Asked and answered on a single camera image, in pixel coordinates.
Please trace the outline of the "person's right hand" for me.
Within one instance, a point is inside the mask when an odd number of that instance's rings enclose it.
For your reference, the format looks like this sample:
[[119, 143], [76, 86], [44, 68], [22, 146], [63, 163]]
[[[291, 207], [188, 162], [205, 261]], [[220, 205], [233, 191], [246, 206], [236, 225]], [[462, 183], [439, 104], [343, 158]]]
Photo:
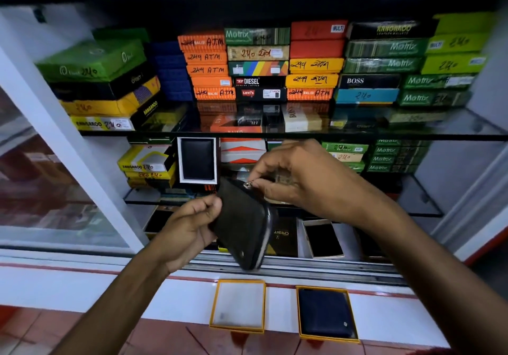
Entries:
[[262, 155], [248, 177], [292, 185], [306, 178], [304, 210], [365, 230], [383, 225], [399, 211], [383, 192], [330, 155], [314, 139], [285, 140]]

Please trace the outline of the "person's left hand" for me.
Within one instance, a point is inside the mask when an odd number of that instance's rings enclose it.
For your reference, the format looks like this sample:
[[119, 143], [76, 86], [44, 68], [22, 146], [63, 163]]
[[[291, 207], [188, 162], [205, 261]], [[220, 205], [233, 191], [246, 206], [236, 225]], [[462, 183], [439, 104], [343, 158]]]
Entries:
[[183, 206], [170, 216], [149, 244], [150, 253], [166, 275], [182, 269], [217, 239], [210, 229], [216, 219], [185, 217]]

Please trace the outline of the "black zip wallet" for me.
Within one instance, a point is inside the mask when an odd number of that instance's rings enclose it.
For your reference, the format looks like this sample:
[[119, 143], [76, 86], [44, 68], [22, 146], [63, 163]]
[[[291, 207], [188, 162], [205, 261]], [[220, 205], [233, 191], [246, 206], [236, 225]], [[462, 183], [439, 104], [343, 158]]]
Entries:
[[251, 184], [221, 177], [217, 196], [222, 207], [209, 228], [245, 271], [261, 267], [278, 212]]

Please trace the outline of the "person's right forearm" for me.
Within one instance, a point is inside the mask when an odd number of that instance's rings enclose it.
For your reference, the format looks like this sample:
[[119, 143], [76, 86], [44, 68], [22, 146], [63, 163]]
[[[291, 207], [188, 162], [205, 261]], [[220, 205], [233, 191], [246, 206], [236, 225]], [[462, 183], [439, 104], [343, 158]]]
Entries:
[[378, 242], [461, 355], [508, 355], [508, 301], [427, 235], [397, 205], [372, 210]]

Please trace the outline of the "person's left forearm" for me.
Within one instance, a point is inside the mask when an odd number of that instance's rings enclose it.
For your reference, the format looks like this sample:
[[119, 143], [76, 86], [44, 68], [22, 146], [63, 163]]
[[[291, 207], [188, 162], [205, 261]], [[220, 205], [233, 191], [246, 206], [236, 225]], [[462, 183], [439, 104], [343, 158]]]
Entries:
[[116, 276], [49, 355], [118, 355], [170, 274], [174, 255], [152, 241]]

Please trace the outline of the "black box gold logo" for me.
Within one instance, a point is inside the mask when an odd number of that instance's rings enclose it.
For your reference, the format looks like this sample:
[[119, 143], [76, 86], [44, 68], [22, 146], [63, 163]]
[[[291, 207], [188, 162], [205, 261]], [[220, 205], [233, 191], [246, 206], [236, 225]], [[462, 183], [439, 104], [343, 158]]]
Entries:
[[266, 250], [268, 256], [298, 257], [297, 218], [281, 217], [273, 227]]

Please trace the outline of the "open box dark wallet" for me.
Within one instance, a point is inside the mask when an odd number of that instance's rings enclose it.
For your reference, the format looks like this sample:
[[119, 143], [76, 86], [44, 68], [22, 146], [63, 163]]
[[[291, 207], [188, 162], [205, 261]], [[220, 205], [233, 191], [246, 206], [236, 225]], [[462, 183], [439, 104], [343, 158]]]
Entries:
[[158, 206], [156, 208], [144, 227], [144, 233], [149, 240], [162, 230], [170, 216], [177, 209], [178, 207], [175, 206]]

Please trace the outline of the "white-rimmed open display box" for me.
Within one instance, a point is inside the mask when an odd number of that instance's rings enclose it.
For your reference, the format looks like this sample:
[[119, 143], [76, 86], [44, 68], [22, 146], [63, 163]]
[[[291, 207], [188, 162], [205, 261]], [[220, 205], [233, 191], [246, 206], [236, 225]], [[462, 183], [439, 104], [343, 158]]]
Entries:
[[181, 152], [180, 152], [180, 143], [182, 138], [193, 138], [198, 139], [194, 137], [178, 137], [177, 138], [177, 152], [178, 152], [178, 168], [179, 168], [179, 179], [180, 183], [183, 184], [190, 184], [190, 185], [218, 185], [219, 179], [220, 179], [220, 160], [221, 160], [221, 154], [220, 154], [220, 139], [219, 138], [209, 138], [205, 137], [204, 139], [213, 139], [214, 140], [214, 148], [215, 148], [215, 156], [214, 156], [214, 167], [215, 167], [215, 180], [214, 181], [185, 181], [183, 178], [181, 178], [182, 174], [182, 168], [181, 168]]

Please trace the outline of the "white and orange wallet box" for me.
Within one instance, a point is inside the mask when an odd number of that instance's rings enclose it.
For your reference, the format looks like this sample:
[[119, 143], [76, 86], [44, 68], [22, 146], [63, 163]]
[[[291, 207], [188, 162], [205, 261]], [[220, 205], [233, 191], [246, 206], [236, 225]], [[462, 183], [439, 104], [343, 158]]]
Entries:
[[251, 164], [266, 153], [267, 147], [260, 138], [221, 138], [220, 150], [222, 163]]

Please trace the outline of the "white open wallet box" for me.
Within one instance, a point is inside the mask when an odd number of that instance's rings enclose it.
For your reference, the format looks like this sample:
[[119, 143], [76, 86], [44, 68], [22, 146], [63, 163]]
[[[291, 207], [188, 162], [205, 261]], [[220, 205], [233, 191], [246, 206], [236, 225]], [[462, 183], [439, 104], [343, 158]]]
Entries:
[[[306, 247], [307, 247], [307, 250], [308, 250], [308, 256], [310, 258], [312, 258], [312, 254], [311, 254], [311, 251], [310, 251], [310, 247], [309, 247], [309, 243], [308, 243], [308, 240], [307, 240], [307, 237], [306, 237], [306, 232], [305, 232], [304, 226], [305, 225], [328, 224], [328, 223], [332, 224], [331, 221], [326, 220], [326, 219], [314, 219], [314, 220], [305, 220], [305, 221], [303, 221], [303, 235], [304, 235], [305, 242], [306, 242]], [[316, 260], [339, 260], [339, 259], [344, 259], [344, 258], [345, 258], [345, 254], [344, 254], [343, 257], [335, 257], [335, 258], [329, 258], [329, 259], [316, 259]]]

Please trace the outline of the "yellow handwritten wallet box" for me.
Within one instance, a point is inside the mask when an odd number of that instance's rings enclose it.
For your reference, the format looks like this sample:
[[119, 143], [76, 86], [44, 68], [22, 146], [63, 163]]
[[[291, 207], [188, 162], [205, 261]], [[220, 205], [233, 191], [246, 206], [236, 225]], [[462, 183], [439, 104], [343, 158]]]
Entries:
[[157, 180], [172, 180], [175, 177], [177, 164], [174, 163], [168, 171], [164, 172], [124, 172], [127, 178], [131, 179], [157, 179]]

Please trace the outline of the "black glossy wallet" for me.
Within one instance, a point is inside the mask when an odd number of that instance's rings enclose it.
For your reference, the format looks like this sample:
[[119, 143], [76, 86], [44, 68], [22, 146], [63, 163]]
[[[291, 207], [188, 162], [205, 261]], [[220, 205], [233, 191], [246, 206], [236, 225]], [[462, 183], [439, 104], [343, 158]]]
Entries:
[[305, 225], [304, 229], [312, 258], [329, 259], [344, 256], [344, 252], [331, 223]]

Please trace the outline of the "yellow and white wallet box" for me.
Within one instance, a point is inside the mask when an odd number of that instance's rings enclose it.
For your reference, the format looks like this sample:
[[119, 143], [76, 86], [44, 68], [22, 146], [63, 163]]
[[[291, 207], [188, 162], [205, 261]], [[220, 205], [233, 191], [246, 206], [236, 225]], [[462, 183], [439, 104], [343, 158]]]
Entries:
[[132, 145], [117, 161], [123, 172], [168, 172], [175, 163], [172, 145]]

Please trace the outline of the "tan handwritten wallet box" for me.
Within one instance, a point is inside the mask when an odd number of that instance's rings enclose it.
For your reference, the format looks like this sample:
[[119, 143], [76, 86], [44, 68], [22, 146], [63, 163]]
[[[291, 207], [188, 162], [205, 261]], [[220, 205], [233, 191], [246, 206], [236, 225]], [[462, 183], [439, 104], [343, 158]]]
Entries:
[[362, 161], [363, 153], [329, 152], [335, 159], [346, 163], [357, 163]]

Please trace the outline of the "cream wallet box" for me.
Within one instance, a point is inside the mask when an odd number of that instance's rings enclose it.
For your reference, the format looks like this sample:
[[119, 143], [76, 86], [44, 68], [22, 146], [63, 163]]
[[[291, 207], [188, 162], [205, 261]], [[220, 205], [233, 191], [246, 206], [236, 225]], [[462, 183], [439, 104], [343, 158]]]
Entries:
[[314, 109], [285, 104], [282, 114], [286, 133], [314, 132], [323, 128], [323, 119]]

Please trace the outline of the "red-orange wallet box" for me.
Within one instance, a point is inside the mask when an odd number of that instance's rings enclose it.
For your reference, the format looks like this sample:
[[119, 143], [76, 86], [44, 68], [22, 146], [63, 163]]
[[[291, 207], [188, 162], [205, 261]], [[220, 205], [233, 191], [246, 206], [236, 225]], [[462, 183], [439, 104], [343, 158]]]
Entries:
[[263, 124], [260, 115], [220, 114], [212, 122], [212, 133], [262, 133]]

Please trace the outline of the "green handwritten wallet box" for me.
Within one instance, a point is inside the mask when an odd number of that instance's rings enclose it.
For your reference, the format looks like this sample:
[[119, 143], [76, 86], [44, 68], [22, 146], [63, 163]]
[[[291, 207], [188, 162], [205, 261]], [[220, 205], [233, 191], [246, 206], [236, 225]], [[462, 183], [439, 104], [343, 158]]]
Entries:
[[356, 153], [364, 154], [368, 150], [368, 144], [352, 144], [352, 143], [341, 143], [341, 142], [325, 142], [321, 143], [330, 153]]

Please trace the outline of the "metal sliding door track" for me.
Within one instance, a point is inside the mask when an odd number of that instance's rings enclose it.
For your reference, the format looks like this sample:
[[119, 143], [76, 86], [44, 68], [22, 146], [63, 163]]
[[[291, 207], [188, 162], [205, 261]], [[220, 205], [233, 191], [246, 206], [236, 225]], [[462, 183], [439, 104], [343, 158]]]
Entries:
[[230, 254], [205, 251], [191, 260], [183, 269], [232, 275], [343, 281], [393, 287], [407, 286], [406, 281], [390, 263], [265, 256], [259, 269], [243, 270]]

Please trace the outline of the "black box white sticker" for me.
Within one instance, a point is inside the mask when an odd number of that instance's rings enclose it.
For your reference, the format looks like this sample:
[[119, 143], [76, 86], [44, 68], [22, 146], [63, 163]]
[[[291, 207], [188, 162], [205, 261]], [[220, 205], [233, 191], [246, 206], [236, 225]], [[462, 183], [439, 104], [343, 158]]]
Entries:
[[236, 87], [237, 101], [287, 102], [287, 89], [263, 87]]

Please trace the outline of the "single orange wallet box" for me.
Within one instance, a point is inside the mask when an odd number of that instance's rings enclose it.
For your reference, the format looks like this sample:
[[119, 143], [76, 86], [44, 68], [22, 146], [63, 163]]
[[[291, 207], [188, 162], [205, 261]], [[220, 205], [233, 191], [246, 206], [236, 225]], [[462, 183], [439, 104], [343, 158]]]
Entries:
[[288, 101], [329, 101], [334, 88], [287, 88]]

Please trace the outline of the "empty yellow-rimmed box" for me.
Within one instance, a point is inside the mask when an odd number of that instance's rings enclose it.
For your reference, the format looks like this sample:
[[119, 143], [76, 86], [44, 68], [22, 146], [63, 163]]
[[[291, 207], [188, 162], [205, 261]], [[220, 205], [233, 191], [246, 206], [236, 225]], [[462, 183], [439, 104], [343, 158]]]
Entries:
[[262, 280], [220, 279], [209, 320], [211, 328], [263, 334], [266, 283]]

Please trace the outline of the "black box red label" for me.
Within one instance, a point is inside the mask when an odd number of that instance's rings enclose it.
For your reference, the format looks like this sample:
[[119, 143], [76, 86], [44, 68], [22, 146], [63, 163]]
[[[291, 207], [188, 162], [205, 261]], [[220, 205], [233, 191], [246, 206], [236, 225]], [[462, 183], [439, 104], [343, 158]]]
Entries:
[[285, 87], [286, 76], [236, 76], [232, 80], [235, 87], [280, 89]]

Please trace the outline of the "stack of dark green boxes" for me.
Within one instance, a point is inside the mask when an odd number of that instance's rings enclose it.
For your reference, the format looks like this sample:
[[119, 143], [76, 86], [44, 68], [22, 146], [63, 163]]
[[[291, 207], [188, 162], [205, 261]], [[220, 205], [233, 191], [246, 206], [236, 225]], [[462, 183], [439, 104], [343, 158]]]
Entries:
[[428, 153], [429, 140], [377, 140], [365, 157], [365, 172], [415, 173]]

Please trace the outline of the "black and yellow wallet box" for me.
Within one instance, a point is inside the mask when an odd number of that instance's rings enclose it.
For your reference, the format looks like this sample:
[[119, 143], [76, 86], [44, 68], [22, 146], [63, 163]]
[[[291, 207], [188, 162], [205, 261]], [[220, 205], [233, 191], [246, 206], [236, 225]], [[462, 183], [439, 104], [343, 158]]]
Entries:
[[80, 116], [71, 115], [70, 119], [80, 132], [133, 132], [142, 126], [162, 107], [160, 94], [150, 98], [132, 115], [121, 116]]

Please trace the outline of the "rainbow striped wallet box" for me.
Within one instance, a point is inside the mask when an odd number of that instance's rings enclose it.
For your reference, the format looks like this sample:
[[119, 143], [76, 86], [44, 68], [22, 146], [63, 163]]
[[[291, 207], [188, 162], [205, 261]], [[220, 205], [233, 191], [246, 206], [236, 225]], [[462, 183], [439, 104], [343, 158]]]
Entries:
[[228, 70], [232, 77], [287, 76], [289, 61], [231, 61]]

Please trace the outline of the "light blue wallet box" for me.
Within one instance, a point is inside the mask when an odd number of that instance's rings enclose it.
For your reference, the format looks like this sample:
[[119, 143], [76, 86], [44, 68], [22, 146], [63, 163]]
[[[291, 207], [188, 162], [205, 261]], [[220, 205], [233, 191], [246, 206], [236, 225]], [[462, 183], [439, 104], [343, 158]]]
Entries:
[[400, 89], [336, 89], [334, 99], [343, 105], [391, 105]]

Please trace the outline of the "glass shelf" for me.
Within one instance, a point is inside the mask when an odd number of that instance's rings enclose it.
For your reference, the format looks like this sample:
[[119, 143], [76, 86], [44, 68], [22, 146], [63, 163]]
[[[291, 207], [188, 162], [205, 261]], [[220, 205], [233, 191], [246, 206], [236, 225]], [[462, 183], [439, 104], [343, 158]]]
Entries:
[[[412, 217], [440, 218], [443, 211], [431, 198], [423, 185], [412, 173], [362, 173], [364, 179], [383, 190]], [[180, 206], [191, 200], [189, 196], [163, 195], [154, 188], [130, 190], [125, 196], [126, 204]]]
[[[282, 107], [293, 104], [314, 109], [323, 128], [286, 133]], [[220, 114], [260, 115], [262, 133], [212, 133]], [[493, 125], [467, 108], [347, 107], [327, 102], [236, 103], [197, 102], [160, 108], [140, 130], [133, 132], [80, 132], [83, 136], [127, 137], [130, 142], [168, 142], [176, 137], [231, 137], [263, 139], [316, 139], [369, 144], [381, 139], [429, 141], [508, 141], [508, 130]]]

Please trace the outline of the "stack of orange boxes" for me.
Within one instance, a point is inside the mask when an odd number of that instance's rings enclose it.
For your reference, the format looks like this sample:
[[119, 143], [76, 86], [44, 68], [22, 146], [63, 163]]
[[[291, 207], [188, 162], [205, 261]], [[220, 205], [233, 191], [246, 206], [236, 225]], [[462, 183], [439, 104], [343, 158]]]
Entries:
[[225, 34], [203, 31], [177, 37], [198, 101], [234, 101], [236, 91], [228, 70]]

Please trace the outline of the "yellow purple-patch wallet box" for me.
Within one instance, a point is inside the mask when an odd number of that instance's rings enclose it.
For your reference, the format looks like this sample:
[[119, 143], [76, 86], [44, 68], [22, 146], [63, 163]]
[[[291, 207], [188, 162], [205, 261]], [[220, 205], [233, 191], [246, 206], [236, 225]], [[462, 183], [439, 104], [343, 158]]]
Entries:
[[74, 116], [130, 116], [147, 103], [161, 89], [158, 76], [152, 77], [142, 86], [118, 100], [75, 100], [62, 101], [60, 105], [68, 115]]

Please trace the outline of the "stack of blue boxes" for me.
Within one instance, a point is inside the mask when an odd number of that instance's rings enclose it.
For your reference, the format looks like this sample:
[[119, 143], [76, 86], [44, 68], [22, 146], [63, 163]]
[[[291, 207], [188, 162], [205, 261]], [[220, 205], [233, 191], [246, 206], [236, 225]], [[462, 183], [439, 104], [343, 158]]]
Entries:
[[167, 101], [192, 102], [193, 87], [187, 73], [186, 58], [178, 41], [149, 43], [146, 54], [156, 70], [161, 91]]

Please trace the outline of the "beige wallet box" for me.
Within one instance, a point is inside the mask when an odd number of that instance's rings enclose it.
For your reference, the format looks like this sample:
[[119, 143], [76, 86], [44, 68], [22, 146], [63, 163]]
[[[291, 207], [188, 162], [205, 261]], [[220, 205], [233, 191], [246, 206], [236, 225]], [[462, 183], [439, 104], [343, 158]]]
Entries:
[[281, 46], [228, 46], [228, 61], [287, 61], [290, 45]]

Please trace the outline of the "black box white print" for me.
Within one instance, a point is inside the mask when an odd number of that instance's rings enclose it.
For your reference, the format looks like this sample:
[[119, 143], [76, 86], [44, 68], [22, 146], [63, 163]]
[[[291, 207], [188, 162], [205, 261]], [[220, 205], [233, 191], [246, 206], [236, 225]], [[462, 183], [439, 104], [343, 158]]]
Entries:
[[401, 74], [342, 74], [339, 89], [398, 89]]

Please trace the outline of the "red wallet box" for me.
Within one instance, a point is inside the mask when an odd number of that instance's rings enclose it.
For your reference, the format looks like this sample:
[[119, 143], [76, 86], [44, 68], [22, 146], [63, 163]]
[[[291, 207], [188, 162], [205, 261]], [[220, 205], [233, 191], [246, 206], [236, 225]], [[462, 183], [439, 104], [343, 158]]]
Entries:
[[345, 40], [298, 40], [289, 47], [289, 58], [340, 58]]
[[291, 24], [291, 41], [343, 39], [347, 24], [344, 19], [296, 21]]

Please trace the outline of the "black flat wallet box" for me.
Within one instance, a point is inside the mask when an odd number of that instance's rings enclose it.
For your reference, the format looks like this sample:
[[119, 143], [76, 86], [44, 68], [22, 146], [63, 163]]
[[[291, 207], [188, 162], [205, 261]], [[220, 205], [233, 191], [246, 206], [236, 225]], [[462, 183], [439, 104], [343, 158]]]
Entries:
[[111, 82], [49, 82], [48, 85], [61, 101], [118, 100], [154, 77], [156, 70], [144, 62]]

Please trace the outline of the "sliding glass door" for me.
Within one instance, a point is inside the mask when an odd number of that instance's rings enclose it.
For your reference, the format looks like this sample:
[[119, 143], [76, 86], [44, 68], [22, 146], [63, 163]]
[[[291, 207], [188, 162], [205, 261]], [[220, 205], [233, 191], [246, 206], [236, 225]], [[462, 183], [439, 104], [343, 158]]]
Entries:
[[[148, 242], [107, 176], [113, 156], [71, 124], [35, 61], [86, 37], [63, 35], [29, 8], [0, 9], [0, 256], [7, 251], [132, 256]], [[99, 158], [99, 153], [106, 154]]]

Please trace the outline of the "dark green wallet box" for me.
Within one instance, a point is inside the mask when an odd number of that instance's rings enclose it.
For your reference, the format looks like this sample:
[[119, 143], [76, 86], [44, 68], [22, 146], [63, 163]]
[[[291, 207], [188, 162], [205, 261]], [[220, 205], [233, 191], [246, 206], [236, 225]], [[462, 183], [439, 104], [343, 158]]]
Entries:
[[226, 27], [224, 33], [225, 44], [228, 46], [289, 45], [291, 41], [290, 27]]
[[347, 58], [343, 74], [412, 73], [421, 69], [423, 57]]
[[346, 58], [422, 57], [429, 38], [355, 40], [346, 45]]
[[405, 78], [403, 89], [468, 89], [476, 74], [431, 74], [409, 75]]
[[472, 94], [456, 89], [404, 89], [396, 103], [400, 107], [464, 107]]

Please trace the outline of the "bright green wallet box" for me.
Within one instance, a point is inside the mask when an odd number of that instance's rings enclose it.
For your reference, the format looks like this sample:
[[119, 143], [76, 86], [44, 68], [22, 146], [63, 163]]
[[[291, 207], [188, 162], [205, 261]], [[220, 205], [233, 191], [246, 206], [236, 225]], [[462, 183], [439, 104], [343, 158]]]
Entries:
[[87, 40], [35, 63], [47, 82], [111, 82], [145, 63], [139, 39]]

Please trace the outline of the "plain green wallet box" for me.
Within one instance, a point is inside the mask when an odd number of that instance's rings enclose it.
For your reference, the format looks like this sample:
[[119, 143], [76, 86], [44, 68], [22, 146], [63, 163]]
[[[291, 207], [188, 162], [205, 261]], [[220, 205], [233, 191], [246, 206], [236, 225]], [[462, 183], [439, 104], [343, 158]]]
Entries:
[[95, 40], [140, 40], [143, 44], [150, 43], [148, 30], [144, 27], [115, 28], [104, 27], [92, 31]]

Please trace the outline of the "black box gold print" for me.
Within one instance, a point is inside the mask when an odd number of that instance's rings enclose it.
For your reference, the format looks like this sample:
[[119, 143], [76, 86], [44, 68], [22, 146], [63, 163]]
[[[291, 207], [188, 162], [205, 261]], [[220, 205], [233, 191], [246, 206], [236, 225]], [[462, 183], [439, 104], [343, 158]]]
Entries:
[[434, 35], [437, 25], [436, 19], [352, 22], [346, 37], [350, 41], [429, 38]]

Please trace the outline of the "lime green wallet box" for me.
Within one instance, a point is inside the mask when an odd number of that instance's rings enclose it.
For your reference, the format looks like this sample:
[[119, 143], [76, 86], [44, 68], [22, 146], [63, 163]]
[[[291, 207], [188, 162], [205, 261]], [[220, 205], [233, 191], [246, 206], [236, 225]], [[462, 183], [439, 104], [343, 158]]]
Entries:
[[435, 35], [488, 33], [496, 23], [495, 12], [435, 14]]
[[489, 33], [435, 35], [429, 39], [425, 55], [480, 52], [486, 44], [489, 36]]
[[487, 59], [486, 55], [475, 52], [430, 55], [425, 59], [421, 74], [478, 74]]

